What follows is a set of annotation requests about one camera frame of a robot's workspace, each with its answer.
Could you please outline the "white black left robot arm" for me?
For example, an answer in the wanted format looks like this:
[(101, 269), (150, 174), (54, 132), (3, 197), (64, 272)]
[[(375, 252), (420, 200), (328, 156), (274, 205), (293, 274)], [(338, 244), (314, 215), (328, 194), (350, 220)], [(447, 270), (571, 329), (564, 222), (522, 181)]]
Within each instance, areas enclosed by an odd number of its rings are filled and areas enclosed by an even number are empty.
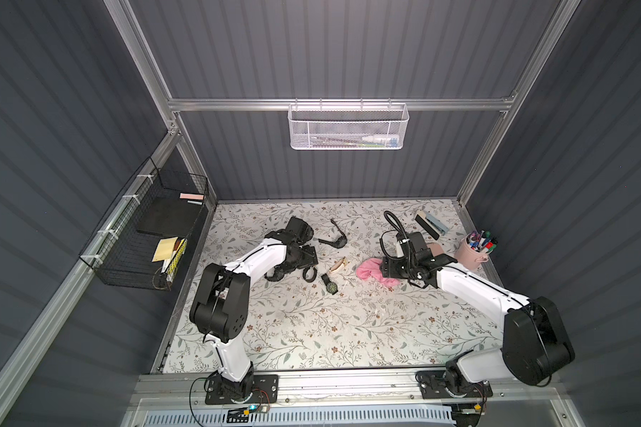
[(308, 243), (312, 227), (291, 217), (285, 228), (271, 231), (254, 249), (220, 265), (203, 270), (192, 301), (189, 320), (217, 353), (217, 377), (229, 398), (243, 401), (254, 387), (253, 362), (247, 356), (240, 334), (249, 316), (251, 286), (259, 279), (280, 281), (295, 270), (317, 265), (315, 249)]

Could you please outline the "black strap wristwatch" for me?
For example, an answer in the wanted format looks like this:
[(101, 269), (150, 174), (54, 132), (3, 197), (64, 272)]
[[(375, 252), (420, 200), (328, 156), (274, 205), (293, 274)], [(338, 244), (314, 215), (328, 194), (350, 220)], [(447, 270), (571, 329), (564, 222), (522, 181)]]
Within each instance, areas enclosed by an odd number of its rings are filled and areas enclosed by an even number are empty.
[(338, 236), (334, 240), (327, 240), (323, 238), (319, 238), (318, 242), (321, 245), (326, 245), (328, 247), (332, 247), (334, 249), (342, 249), (348, 244), (348, 238), (347, 234), (345, 234), (345, 231), (343, 231), (338, 222), (335, 219), (331, 219), (330, 223), (333, 225), (333, 227), (336, 229), (338, 232)]

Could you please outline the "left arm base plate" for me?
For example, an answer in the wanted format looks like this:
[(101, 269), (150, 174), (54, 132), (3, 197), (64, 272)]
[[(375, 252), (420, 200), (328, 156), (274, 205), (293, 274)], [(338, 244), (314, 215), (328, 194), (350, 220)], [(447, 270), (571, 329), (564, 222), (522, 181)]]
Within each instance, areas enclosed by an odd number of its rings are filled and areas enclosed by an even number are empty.
[(235, 383), (217, 374), (207, 381), (205, 403), (272, 404), (277, 402), (279, 389), (278, 375), (246, 375), (242, 382)]

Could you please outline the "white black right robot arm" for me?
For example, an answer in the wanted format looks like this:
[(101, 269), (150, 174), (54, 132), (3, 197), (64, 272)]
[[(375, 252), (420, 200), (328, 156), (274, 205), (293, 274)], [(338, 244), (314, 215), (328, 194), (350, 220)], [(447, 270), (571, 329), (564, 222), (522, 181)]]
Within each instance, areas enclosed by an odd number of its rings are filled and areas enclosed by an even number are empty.
[(464, 397), (491, 380), (514, 378), (542, 386), (576, 354), (557, 306), (545, 297), (531, 299), (502, 288), (468, 270), (448, 254), (433, 255), (419, 232), (397, 231), (399, 255), (388, 254), (380, 265), (390, 279), (441, 289), (472, 305), (502, 332), (502, 345), (469, 350), (445, 365), (443, 380), (454, 397)]

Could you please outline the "pink cloth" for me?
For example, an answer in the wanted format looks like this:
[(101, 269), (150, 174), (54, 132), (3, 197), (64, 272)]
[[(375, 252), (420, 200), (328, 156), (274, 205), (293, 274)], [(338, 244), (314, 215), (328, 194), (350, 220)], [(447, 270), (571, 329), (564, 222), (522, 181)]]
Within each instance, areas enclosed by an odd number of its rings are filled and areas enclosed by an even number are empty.
[(356, 276), (358, 279), (367, 281), (375, 280), (385, 288), (396, 288), (400, 282), (398, 279), (385, 277), (381, 270), (382, 260), (379, 258), (369, 258), (363, 261), (356, 268)]

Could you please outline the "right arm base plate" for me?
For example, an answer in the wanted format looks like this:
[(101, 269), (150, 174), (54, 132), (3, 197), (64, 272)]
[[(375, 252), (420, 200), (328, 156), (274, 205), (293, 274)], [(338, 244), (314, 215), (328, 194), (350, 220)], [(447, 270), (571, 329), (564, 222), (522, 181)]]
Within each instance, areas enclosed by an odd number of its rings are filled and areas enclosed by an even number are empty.
[(486, 381), (470, 383), (461, 375), (447, 369), (420, 370), (415, 375), (422, 398), (481, 398), (493, 396), (491, 384)]

